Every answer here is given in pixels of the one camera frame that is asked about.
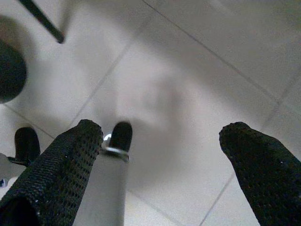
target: floor tile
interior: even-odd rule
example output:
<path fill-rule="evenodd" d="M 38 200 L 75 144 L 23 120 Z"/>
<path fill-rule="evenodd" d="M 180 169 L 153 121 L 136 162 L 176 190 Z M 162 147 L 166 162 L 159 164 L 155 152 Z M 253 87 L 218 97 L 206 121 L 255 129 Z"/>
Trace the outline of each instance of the floor tile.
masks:
<path fill-rule="evenodd" d="M 281 106 L 263 133 L 278 139 L 301 161 L 301 116 L 294 110 Z"/>
<path fill-rule="evenodd" d="M 160 15 L 78 116 L 133 125 L 128 187 L 183 225 L 199 225 L 233 172 L 223 126 L 259 129 L 275 103 Z"/>
<path fill-rule="evenodd" d="M 125 205 L 125 226 L 176 226 L 175 223 L 127 192 Z"/>
<path fill-rule="evenodd" d="M 57 136 L 70 124 L 151 9 L 140 0 L 36 2 L 53 23 L 64 27 L 66 40 L 58 44 L 18 1 L 1 2 L 1 15 L 13 20 L 9 23 L 1 17 L 1 24 L 16 30 L 28 69 L 23 92 L 8 105 Z"/>
<path fill-rule="evenodd" d="M 300 73 L 298 1 L 146 2 L 277 98 Z"/>
<path fill-rule="evenodd" d="M 292 89 L 284 99 L 284 105 L 289 106 L 301 115 L 301 77 L 292 86 Z"/>
<path fill-rule="evenodd" d="M 259 226 L 259 223 L 234 177 L 202 226 Z"/>

